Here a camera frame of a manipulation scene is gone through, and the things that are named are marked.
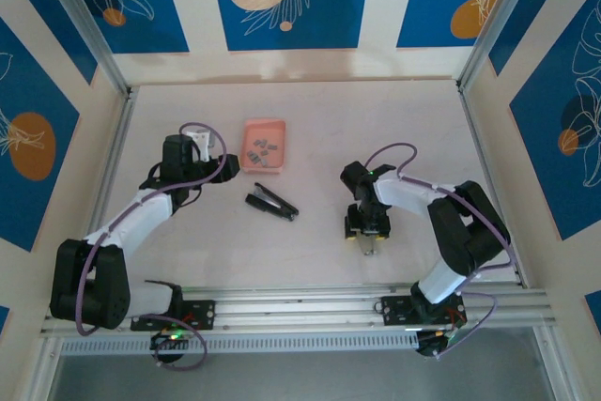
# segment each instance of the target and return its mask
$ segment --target white table surface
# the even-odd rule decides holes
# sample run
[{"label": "white table surface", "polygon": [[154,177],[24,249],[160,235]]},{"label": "white table surface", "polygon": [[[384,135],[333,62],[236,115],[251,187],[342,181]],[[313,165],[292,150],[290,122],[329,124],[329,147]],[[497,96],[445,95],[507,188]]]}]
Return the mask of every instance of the white table surface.
[{"label": "white table surface", "polygon": [[[424,179],[459,184],[485,179],[453,81],[386,81],[256,85],[157,85],[140,89],[116,172],[107,218],[135,195],[161,159],[162,141],[187,121],[206,122],[239,153],[244,121],[286,121],[285,169],[280,175],[242,172],[206,185],[200,199],[162,224],[128,262],[131,275],[184,286],[279,286],[412,283],[439,258],[430,225],[389,210],[391,238],[365,256],[344,240],[352,195],[340,181],[344,166],[364,162],[391,142],[410,141],[420,154],[406,169]],[[215,147],[214,153],[220,150]],[[374,164],[396,164],[409,151],[390,149]],[[244,203],[259,181],[300,210],[293,222]],[[506,261],[503,252],[495,261]],[[512,270],[486,280],[514,281]]]}]

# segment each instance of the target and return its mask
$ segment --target cable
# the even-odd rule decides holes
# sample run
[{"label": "cable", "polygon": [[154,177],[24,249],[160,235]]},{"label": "cable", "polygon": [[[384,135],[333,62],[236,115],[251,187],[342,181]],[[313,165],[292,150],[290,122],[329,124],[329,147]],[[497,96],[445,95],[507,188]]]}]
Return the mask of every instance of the cable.
[{"label": "cable", "polygon": [[121,213],[112,223],[109,224],[108,232],[103,232],[99,236],[99,238],[94,243],[94,246],[92,246],[92,249],[90,250],[90,253],[87,256],[87,259],[85,260],[84,268],[82,269],[82,274],[79,278],[79,284],[77,285],[77,297],[75,300],[75,328],[77,329],[77,332],[80,335],[88,336],[99,329],[98,326],[94,326],[92,329],[90,329],[88,331],[86,331],[84,329],[84,323],[82,321],[82,310],[84,307],[85,281],[87,279],[87,274],[90,272],[90,268],[92,267],[92,262],[94,261],[94,257],[96,257],[96,254],[98,253],[100,246],[107,239],[109,234],[111,232],[113,232],[115,230],[115,228],[119,224],[121,224],[123,222],[123,220],[125,220],[134,210],[136,210],[138,207],[141,207],[146,201],[152,199],[155,196],[158,196],[159,194],[168,192],[170,190],[177,190],[179,188],[191,188],[191,187],[194,187],[197,185],[202,185],[203,183],[207,183],[208,181],[213,179],[215,176],[217,176],[222,171],[223,167],[225,166],[225,162],[227,161],[227,158],[226,158],[227,157],[227,148],[225,146],[225,141],[223,140],[222,136],[215,129],[213,129],[212,127],[208,126],[207,124],[203,124],[201,122],[187,122],[187,123],[183,124],[179,128],[179,134],[183,134],[184,129],[187,127],[190,127],[190,126],[197,126],[197,127],[201,127],[204,129],[208,129],[209,131],[211,131],[212,133],[215,134],[215,136],[221,143],[222,157],[221,157],[221,161],[219,162],[219,165],[217,166],[217,169],[215,171],[213,171],[213,173],[210,174],[209,176],[203,177],[199,180],[195,180],[193,182],[175,183],[173,185],[163,187],[155,192],[147,194],[140,200],[140,202],[131,204],[128,208],[126,208],[125,211],[123,211],[123,213]]},{"label": "cable", "polygon": [[382,307],[382,301],[376,301],[376,302],[374,302],[374,307],[373,307],[374,308],[374,312],[376,312],[378,315],[384,315],[384,309],[383,308],[381,308],[380,310],[378,310],[376,308],[376,306],[378,304],[380,305],[380,307]]},{"label": "cable", "polygon": [[411,150],[413,150],[413,155],[411,155],[408,159],[406,159],[404,162],[402,162],[401,164],[399,164],[398,168],[396,169],[396,174],[398,176],[400,176],[401,171],[403,171],[403,169],[405,169],[405,167],[407,167],[408,164],[410,164],[411,162],[413,162],[415,160],[415,158],[417,157],[417,147],[411,143],[392,143],[391,145],[387,145],[379,150],[377,150],[376,152],[374,152],[372,154],[372,156],[367,159],[367,162],[365,162],[365,167],[367,167],[367,165],[369,163],[372,162],[372,160],[379,154],[381,154],[382,152],[384,152],[385,150],[390,149],[391,147],[408,147]]},{"label": "cable", "polygon": [[432,332],[432,333],[430,333],[428,335],[422,335],[421,337],[418,334],[417,341],[418,342],[423,342],[424,340],[430,340],[432,338],[441,337],[442,335],[444,335],[443,331],[435,331],[435,332]]},{"label": "cable", "polygon": [[159,168],[159,166],[161,166],[160,162],[158,162],[150,168],[150,170],[148,171],[148,178],[154,178],[154,173]]},{"label": "cable", "polygon": [[196,202],[198,200],[198,198],[200,197],[200,193],[201,193],[201,191],[198,190],[198,194],[196,195],[196,197],[192,201],[184,202],[181,206],[179,206],[179,208],[187,207],[188,205],[193,204],[194,202]]},{"label": "cable", "polygon": [[455,329],[455,312],[451,309],[445,309],[447,314],[449,314],[449,318],[451,319],[451,331]]},{"label": "cable", "polygon": [[480,321],[478,321],[478,323],[473,328],[471,328],[457,343],[455,343],[451,347],[447,347],[446,349],[439,352],[436,355],[437,359],[440,358],[441,356],[445,355],[447,352],[451,351],[452,349],[455,349],[456,347],[458,347],[459,345],[464,343],[468,338],[470,338],[476,331],[478,331],[478,329],[480,329],[482,327],[482,325],[490,318],[490,316],[495,313],[495,311],[497,310],[497,306],[499,305],[497,298],[495,298],[493,295],[489,295],[487,293],[475,293],[475,292],[470,292],[470,291],[464,291],[462,293],[462,295],[463,296],[476,296],[476,297],[481,297],[481,298],[490,298],[492,300],[492,307],[490,308],[488,313],[484,316],[484,318],[482,318]]},{"label": "cable", "polygon": [[452,313],[453,315],[457,315],[459,316],[459,319],[461,319],[461,321],[463,321],[464,323],[467,323],[467,319],[464,317],[464,315],[459,312],[457,309],[448,309],[450,313]]},{"label": "cable", "polygon": [[435,192],[439,192],[444,195],[447,195],[447,196],[451,197],[452,199],[454,199],[459,204],[461,204],[463,207],[467,208],[472,215],[474,215],[476,218],[478,218],[478,220],[480,220],[482,222],[482,224],[484,224],[486,226],[486,228],[488,230],[490,230],[490,232],[499,241],[499,243],[501,244],[503,249],[507,252],[507,255],[509,255],[509,261],[507,263],[500,263],[498,265],[488,265],[486,267],[476,270],[474,273],[472,273],[470,276],[468,276],[465,281],[463,281],[463,283],[457,288],[457,290],[459,290],[462,286],[469,283],[479,272],[509,268],[509,267],[512,267],[516,263],[516,251],[514,250],[513,246],[505,239],[505,237],[502,235],[502,233],[499,232],[499,229],[497,229],[497,227],[495,227],[494,224],[491,223],[485,215],[483,215],[476,207],[474,207],[472,204],[470,204],[468,201],[466,201],[463,197],[459,196],[457,193],[450,192],[449,190],[447,190],[445,188],[439,187],[437,185],[432,185],[431,183],[426,182],[424,180],[419,180],[418,178],[407,177],[407,176],[401,176],[400,178],[402,180],[405,180],[406,182],[414,183],[416,185],[420,185],[422,187],[429,188],[430,190],[434,190]]},{"label": "cable", "polygon": [[[474,271],[470,276],[468,276],[461,283],[461,285],[456,289],[456,291],[458,292],[461,289],[461,287],[463,287],[464,285],[468,284],[480,272],[491,271],[491,270],[500,270],[500,269],[503,269],[503,268],[509,268],[509,267],[514,266],[515,263],[516,263],[516,261],[517,261],[517,259],[516,259],[516,251],[514,250],[513,246],[511,245],[511,243],[509,243],[509,241],[507,241],[505,239],[505,237],[502,235],[502,233],[499,231],[499,229],[497,229],[497,227],[495,227],[495,225],[492,222],[490,222],[487,219],[487,217],[485,215],[483,215],[476,207],[474,207],[467,200],[465,200],[464,198],[462,198],[461,196],[459,196],[457,193],[451,192],[451,191],[449,191],[449,190],[447,190],[445,188],[442,188],[442,187],[440,187],[438,185],[433,185],[433,184],[431,184],[429,182],[426,182],[425,180],[420,180],[418,178],[413,178],[413,177],[408,177],[408,176],[401,175],[402,170],[409,163],[411,163],[415,159],[415,157],[417,157],[418,151],[417,151],[417,147],[415,145],[412,145],[411,143],[393,143],[391,145],[387,145],[387,146],[383,147],[382,149],[377,150],[369,159],[367,159],[367,162],[365,163],[365,166],[367,166],[374,159],[374,157],[376,157],[380,152],[383,152],[386,149],[389,149],[391,147],[396,147],[396,146],[410,147],[411,149],[413,149],[413,155],[411,157],[409,157],[408,160],[406,160],[405,162],[403,162],[397,168],[397,170],[396,170],[396,174],[398,175],[399,179],[405,180],[406,182],[413,183],[415,185],[419,185],[421,187],[426,187],[426,188],[428,188],[430,190],[433,190],[433,191],[438,192],[438,193],[442,193],[442,194],[444,194],[446,196],[449,196],[452,199],[454,199],[456,202],[458,202],[463,207],[465,207],[473,216],[475,216],[476,218],[478,218],[478,220],[480,220],[482,222],[482,224],[485,225],[485,227],[499,241],[499,243],[501,244],[501,246],[503,247],[503,249],[505,250],[505,252],[507,253],[507,255],[509,255],[509,261],[507,263],[501,263],[501,264],[498,264],[498,265],[488,265],[486,267],[483,267],[483,268],[480,268],[480,269]],[[442,356],[442,355],[446,354],[447,352],[449,352],[451,349],[454,349],[457,346],[459,346],[460,344],[462,344],[463,342],[465,342],[466,339],[468,339],[474,332],[476,332],[482,326],[482,324],[484,324],[485,321],[487,321],[490,318],[490,316],[493,315],[495,313],[495,311],[497,310],[498,301],[497,301],[497,298],[495,298],[493,295],[488,295],[486,293],[467,292],[467,291],[464,291],[462,294],[463,295],[467,295],[467,296],[476,296],[476,297],[482,297],[482,298],[490,298],[493,301],[493,305],[490,308],[490,311],[480,321],[478,321],[478,324],[476,324],[468,333],[466,333],[466,335],[464,335],[464,337],[461,338],[457,343],[455,343],[451,347],[447,347],[442,352],[440,352],[437,355],[437,358],[439,358],[440,356]]]},{"label": "cable", "polygon": [[155,315],[155,314],[141,315],[140,318],[154,319],[154,320],[158,320],[158,321],[166,321],[169,323],[176,323],[176,324],[178,324],[178,326],[181,326],[182,328],[186,329],[187,331],[193,333],[194,336],[200,341],[201,345],[203,346],[204,352],[203,352],[203,357],[200,359],[200,361],[198,361],[197,363],[193,363],[192,365],[188,365],[188,366],[174,366],[174,365],[165,364],[164,362],[161,362],[159,360],[159,351],[161,350],[161,348],[165,347],[166,343],[171,343],[170,340],[165,340],[164,342],[157,345],[157,347],[154,350],[154,354],[152,355],[157,366],[164,368],[165,370],[170,370],[170,371],[179,371],[179,372],[191,371],[191,370],[200,368],[202,366],[202,364],[205,362],[205,360],[207,359],[207,354],[208,354],[207,341],[203,338],[203,336],[200,334],[199,331],[197,331],[195,328],[193,328],[188,323],[184,323],[183,321],[180,321],[179,319],[171,318],[170,316]]}]

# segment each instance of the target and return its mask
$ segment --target ventilation grille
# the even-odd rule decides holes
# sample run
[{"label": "ventilation grille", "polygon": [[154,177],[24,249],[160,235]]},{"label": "ventilation grille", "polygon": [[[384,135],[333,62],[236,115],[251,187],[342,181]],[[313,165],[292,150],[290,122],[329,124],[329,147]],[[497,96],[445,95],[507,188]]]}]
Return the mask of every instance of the ventilation grille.
[{"label": "ventilation grille", "polygon": [[[286,333],[272,335],[214,335],[205,337],[211,354],[246,352],[317,352],[414,349],[415,332]],[[90,337],[66,339],[62,356],[148,354],[150,337]],[[162,354],[200,353],[198,340],[181,342]]]}]

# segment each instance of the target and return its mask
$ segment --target metal bracket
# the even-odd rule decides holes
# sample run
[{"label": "metal bracket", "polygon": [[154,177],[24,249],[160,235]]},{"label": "metal bracket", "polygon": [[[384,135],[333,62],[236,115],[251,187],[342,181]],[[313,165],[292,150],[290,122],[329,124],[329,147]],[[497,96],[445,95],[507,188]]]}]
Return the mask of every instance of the metal bracket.
[{"label": "metal bracket", "polygon": [[[385,296],[381,299],[381,314],[384,326],[407,326],[424,323],[418,311],[413,307],[411,296]],[[463,299],[451,295],[444,305],[437,306],[428,324],[447,326],[453,324],[460,328],[467,323]]]},{"label": "metal bracket", "polygon": [[[215,320],[215,301],[184,301],[179,319],[197,331],[212,331]],[[130,329],[136,332],[162,331],[164,321],[134,318]]]}]

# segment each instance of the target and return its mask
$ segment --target white wall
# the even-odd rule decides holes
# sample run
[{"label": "white wall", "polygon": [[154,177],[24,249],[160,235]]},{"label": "white wall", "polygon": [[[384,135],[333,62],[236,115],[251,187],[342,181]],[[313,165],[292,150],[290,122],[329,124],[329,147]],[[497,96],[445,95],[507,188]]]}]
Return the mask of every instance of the white wall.
[{"label": "white wall", "polygon": [[585,390],[590,399],[599,399],[601,339],[584,295],[601,288],[601,224],[561,241],[509,110],[511,100],[584,1],[547,0],[499,78],[486,63],[467,98],[530,282],[547,290]]},{"label": "white wall", "polygon": [[459,75],[471,46],[396,49],[408,0],[365,0],[356,50],[227,50],[217,0],[174,0],[189,54],[117,54],[132,85],[344,81]]},{"label": "white wall", "polygon": [[10,308],[0,340],[0,398],[9,400],[48,310],[57,247],[85,231],[122,99],[99,69],[87,84],[27,0],[0,0],[0,17],[80,114],[33,250],[0,239],[0,305]]}]

